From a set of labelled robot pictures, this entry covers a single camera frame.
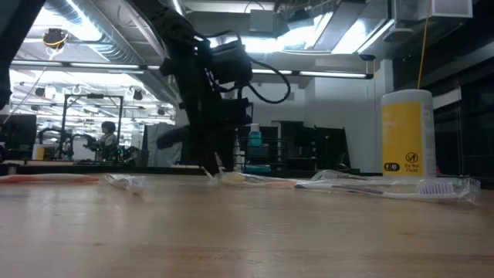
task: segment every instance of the plastic wrapper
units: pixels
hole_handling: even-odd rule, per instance
[[[222,182],[242,187],[299,188],[353,192],[382,198],[473,204],[476,204],[480,197],[480,182],[473,178],[361,177],[326,170],[317,173],[309,181],[267,178],[234,172],[224,174]]]
[[[125,189],[135,195],[142,195],[148,186],[145,176],[106,174],[102,181],[105,181],[116,188]]]

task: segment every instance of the white lid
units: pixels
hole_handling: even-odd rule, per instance
[[[259,124],[250,124],[250,131],[256,131],[259,132]]]

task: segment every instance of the wooden table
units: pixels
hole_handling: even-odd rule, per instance
[[[438,205],[150,176],[0,186],[0,277],[494,277],[494,192]]]

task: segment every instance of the toothbrush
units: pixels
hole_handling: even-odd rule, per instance
[[[434,184],[434,185],[417,185],[418,193],[390,193],[377,189],[360,188],[352,185],[328,185],[328,184],[304,184],[296,185],[295,188],[299,189],[323,189],[323,190],[338,190],[344,192],[356,192],[369,196],[376,196],[382,198],[399,198],[410,200],[429,200],[429,199],[455,199],[458,195],[455,194],[455,188],[453,184]]]
[[[92,182],[100,178],[78,174],[9,175],[0,177],[0,184],[21,182]]]

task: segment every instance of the desk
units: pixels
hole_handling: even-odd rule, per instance
[[[473,207],[149,180],[143,197],[109,185],[0,186],[0,276],[494,275],[494,192]]]

